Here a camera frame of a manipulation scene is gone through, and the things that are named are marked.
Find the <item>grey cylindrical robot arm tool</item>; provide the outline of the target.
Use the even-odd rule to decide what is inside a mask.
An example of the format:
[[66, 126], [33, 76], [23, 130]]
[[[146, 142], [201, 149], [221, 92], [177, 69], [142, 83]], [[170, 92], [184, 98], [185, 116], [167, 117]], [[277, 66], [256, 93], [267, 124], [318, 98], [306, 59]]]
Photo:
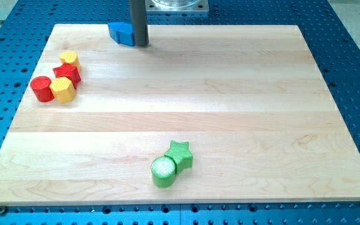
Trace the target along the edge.
[[145, 47], [149, 44], [145, 0], [129, 0], [129, 7], [134, 32], [134, 43], [137, 46]]

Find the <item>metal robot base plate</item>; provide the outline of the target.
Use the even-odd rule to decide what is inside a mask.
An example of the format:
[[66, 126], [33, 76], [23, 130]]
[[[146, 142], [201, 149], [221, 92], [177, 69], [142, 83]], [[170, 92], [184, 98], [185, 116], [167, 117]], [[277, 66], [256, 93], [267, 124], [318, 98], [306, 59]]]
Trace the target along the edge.
[[207, 13], [208, 0], [145, 0], [150, 13]]

